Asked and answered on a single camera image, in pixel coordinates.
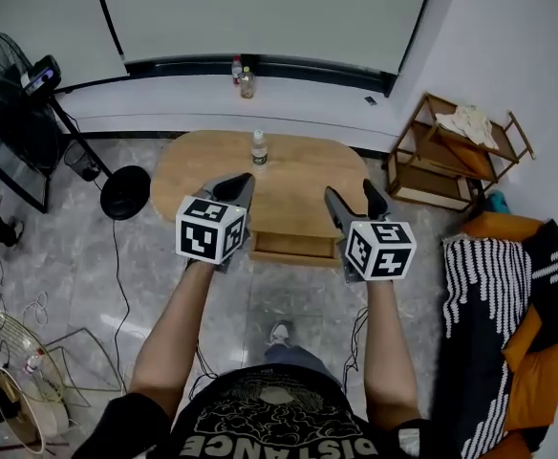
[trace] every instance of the floor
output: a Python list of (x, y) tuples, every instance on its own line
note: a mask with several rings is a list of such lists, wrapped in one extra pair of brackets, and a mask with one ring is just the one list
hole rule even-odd
[[(103, 140), (92, 142), (110, 168), (139, 164), (153, 172), (169, 140)], [(380, 161), (365, 160), (371, 178), (385, 186)], [(42, 215), (3, 189), (0, 213), (26, 222), (21, 243), (0, 246), (5, 271), (3, 296), (8, 312), (23, 320), (42, 342), (86, 327), (116, 362), (115, 329), (126, 306), (116, 281), (116, 253), (112, 222), (98, 203), (94, 184), (80, 180), (64, 164), (51, 184), (50, 211)], [(440, 240), (455, 232), (459, 215), (443, 209), (397, 204), (394, 219), (408, 221), (418, 250), (408, 277), (396, 283), (398, 307), (418, 377), (419, 404), (429, 413), (436, 355), (440, 341), (439, 304), (443, 297)], [(163, 222), (150, 203), (135, 218), (116, 222), (119, 276), (131, 312), (118, 337), (120, 373), (126, 381), (140, 346), (154, 325), (182, 274), (184, 261), (174, 253), (174, 225)], [(25, 311), (40, 292), (48, 295), (45, 315), (34, 307)], [(226, 274), (214, 275), (204, 310), (200, 345), (217, 373), (262, 361), (265, 341), (274, 321), (293, 321), (292, 340), (321, 358), (340, 379), (349, 356), (354, 318), (366, 304), (363, 284), (347, 285), (339, 270), (312, 269), (252, 262), (238, 251)], [(360, 338), (363, 348), (365, 332)], [(98, 345), (86, 334), (64, 342), (73, 381), (79, 387), (118, 389), (118, 380)], [(56, 357), (69, 383), (64, 361)], [(195, 363), (188, 389), (201, 374)], [(65, 390), (70, 416), (76, 423), (65, 434), (70, 448), (55, 448), (70, 457), (97, 423), (115, 392)], [(354, 411), (364, 416), (361, 373), (352, 372), (348, 397)], [(182, 405), (187, 403), (184, 397)], [(0, 426), (0, 445), (14, 440)]]

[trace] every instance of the electric fan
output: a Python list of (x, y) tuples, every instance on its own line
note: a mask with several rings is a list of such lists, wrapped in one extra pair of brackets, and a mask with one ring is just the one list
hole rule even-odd
[(46, 55), (31, 65), (17, 44), (0, 33), (1, 140), (27, 164), (52, 173), (60, 159), (57, 135), (62, 134), (54, 121), (52, 107), (75, 140), (107, 175), (100, 193), (103, 212), (115, 220), (133, 217), (149, 199), (149, 175), (134, 165), (114, 173), (107, 168), (55, 99), (58, 83), (60, 68), (52, 56)]
[(47, 103), (31, 103), (20, 77), (32, 67), (20, 48), (0, 33), (0, 139), (23, 162), (49, 176), (58, 161), (60, 129)]

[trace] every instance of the fan base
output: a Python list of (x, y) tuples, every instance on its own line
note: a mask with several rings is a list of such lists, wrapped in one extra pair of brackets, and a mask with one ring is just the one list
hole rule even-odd
[(149, 199), (149, 175), (140, 166), (116, 170), (100, 192), (100, 206), (111, 219), (123, 221), (135, 216)]

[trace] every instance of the oval table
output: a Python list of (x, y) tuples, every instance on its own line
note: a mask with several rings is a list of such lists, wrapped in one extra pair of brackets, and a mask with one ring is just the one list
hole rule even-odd
[(335, 244), (342, 237), (324, 203), (335, 188), (357, 213), (365, 213), (362, 182), (368, 169), (348, 146), (331, 140), (265, 134), (268, 163), (251, 160), (251, 133), (194, 131), (174, 140), (154, 172), (151, 199), (166, 221), (175, 222), (183, 196), (227, 174), (251, 172), (250, 257), (279, 263), (340, 267)]

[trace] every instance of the orange cushion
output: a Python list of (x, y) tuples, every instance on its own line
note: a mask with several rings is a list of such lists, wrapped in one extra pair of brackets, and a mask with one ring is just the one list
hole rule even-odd
[(558, 405), (558, 343), (527, 354), (512, 381), (504, 429), (548, 426)]
[(481, 456), (482, 459), (530, 459), (531, 452), (519, 432), (510, 432), (500, 444)]
[(524, 241), (536, 234), (538, 228), (543, 224), (542, 221), (505, 212), (483, 212), (463, 225), (461, 230), (476, 238)]
[(448, 138), (442, 138), (444, 144), (451, 152), (465, 163), (473, 172), (489, 179), (493, 178), (491, 165), (485, 154), (476, 148), (470, 147), (463, 142), (454, 142)]
[(508, 367), (512, 372), (517, 372), (522, 358), (526, 355), (529, 345), (534, 341), (538, 330), (543, 326), (536, 308), (531, 305), (527, 309), (526, 317), (517, 328), (502, 351)]

